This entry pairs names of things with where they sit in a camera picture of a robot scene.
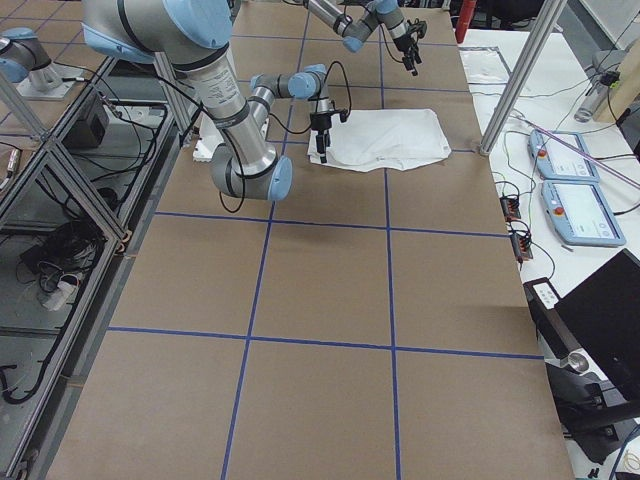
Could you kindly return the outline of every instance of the white table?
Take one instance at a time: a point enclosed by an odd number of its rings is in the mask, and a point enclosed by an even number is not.
[[[525,32],[470,30],[467,32],[462,46],[498,47],[507,65],[513,69],[527,35]],[[555,93],[576,84],[580,85],[553,96],[524,98],[525,96]],[[582,102],[582,98],[578,99],[578,97],[584,95],[589,85],[587,75],[574,57],[564,37],[561,34],[554,33],[540,55],[540,59],[521,93],[521,98],[518,100],[516,108],[529,121],[547,130],[558,129],[576,132],[596,130],[605,127],[607,124],[593,121],[579,123],[573,119],[573,113]],[[499,99],[499,95],[487,94],[499,94],[503,88],[500,85],[470,85],[476,114],[480,128],[483,131]],[[507,154],[504,151],[504,132],[506,130],[529,133],[531,128],[520,120],[509,119],[491,152],[491,167],[494,172],[504,175],[508,181],[515,183],[522,192],[525,192],[530,189],[530,181],[512,170],[507,164]],[[553,257],[556,271],[552,278],[552,283],[560,295],[564,296],[613,257],[620,248],[571,247],[571,249],[568,249],[563,246],[545,212],[540,195],[541,179],[538,173],[534,171],[533,162],[527,151],[528,138],[514,133],[506,134],[506,136],[506,147],[509,151],[511,165],[527,174],[531,174],[537,182],[537,187],[531,196],[530,209],[529,196],[527,195],[521,198],[520,210],[523,220],[531,227],[533,240]],[[615,126],[595,133],[586,133],[584,138],[587,148],[594,157],[632,153],[621,132]],[[625,159],[609,160],[608,164],[634,180],[640,181],[640,164],[633,156]],[[600,186],[613,211],[626,210],[640,202],[640,191],[635,190],[608,173],[600,171],[600,175]],[[496,175],[496,180],[501,180],[499,174]],[[507,192],[513,193],[514,190],[510,190],[510,188],[507,187]],[[502,185],[499,186],[498,191],[502,191]],[[627,239],[625,248],[640,257],[640,209],[616,218]],[[535,246],[533,249],[534,259],[525,262],[521,271],[523,282],[539,277],[548,277],[552,271],[552,265],[547,256]],[[604,467],[602,467],[592,464],[575,442],[567,442],[567,448],[576,477],[586,477],[591,468],[600,467],[599,478],[607,478],[615,459],[615,453],[609,456]],[[640,441],[632,442],[629,450],[636,455],[640,454]]]

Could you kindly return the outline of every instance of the blue joint cap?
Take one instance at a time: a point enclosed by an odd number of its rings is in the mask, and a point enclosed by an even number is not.
[[[261,76],[262,75],[254,75],[253,77],[251,77],[251,80],[249,81],[249,86],[251,87],[251,90],[254,90],[256,88],[256,85],[258,85],[258,79]]]
[[[20,83],[29,76],[29,71],[18,62],[3,58],[0,58],[0,72],[2,72],[11,83]]]
[[[291,164],[291,159],[289,157],[280,157],[273,168],[267,200],[278,202],[286,198],[291,189],[292,180],[293,165]]]
[[[356,37],[344,37],[342,39],[342,44],[351,53],[356,53],[362,48],[364,42]]]
[[[313,72],[313,73],[327,73],[327,67],[324,65],[324,63],[316,63],[315,65],[307,65],[306,67],[304,67],[303,69],[304,72]]]
[[[10,28],[2,32],[3,37],[7,37],[9,40],[32,40],[38,38],[33,30],[27,27]]]
[[[112,38],[109,35],[105,35],[84,23],[82,24],[82,28],[84,30],[85,43],[103,55],[136,63],[153,63],[154,61],[153,55],[143,52],[131,45],[127,45],[126,43],[116,38]]]
[[[176,27],[204,48],[222,48],[231,38],[231,11],[227,0],[162,0]]]
[[[316,93],[318,85],[312,74],[300,72],[291,76],[287,87],[293,98],[306,100]]]
[[[387,15],[398,8],[396,0],[374,0],[376,12],[381,15]]]

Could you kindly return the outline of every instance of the white label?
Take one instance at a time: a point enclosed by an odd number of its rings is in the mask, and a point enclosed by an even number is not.
[[[553,293],[553,290],[548,283],[538,283],[533,286],[533,289],[536,291],[538,297],[542,300],[542,303],[547,310],[551,310],[556,306],[556,303],[558,303],[559,299],[556,297],[556,294]]]
[[[572,147],[580,148],[574,135],[556,134],[558,138],[567,142]],[[576,177],[588,177],[591,175],[587,167],[587,161],[582,155],[550,138],[546,145],[549,153],[549,161],[553,171],[560,175]]]
[[[205,79],[190,79],[207,107],[220,107],[241,95],[231,68],[224,68]]]
[[[590,185],[556,184],[556,190],[576,237],[615,238]]]

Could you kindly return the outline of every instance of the towel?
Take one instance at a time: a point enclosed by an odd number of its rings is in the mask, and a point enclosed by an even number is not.
[[[346,123],[333,119],[325,165],[369,172],[376,168],[409,170],[449,156],[447,142],[432,110],[353,110]],[[309,158],[321,163],[315,135]]]

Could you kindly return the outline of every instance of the computer monitor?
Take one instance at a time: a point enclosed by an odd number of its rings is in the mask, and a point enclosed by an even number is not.
[[[640,399],[640,260],[623,249],[555,308],[624,398]]]

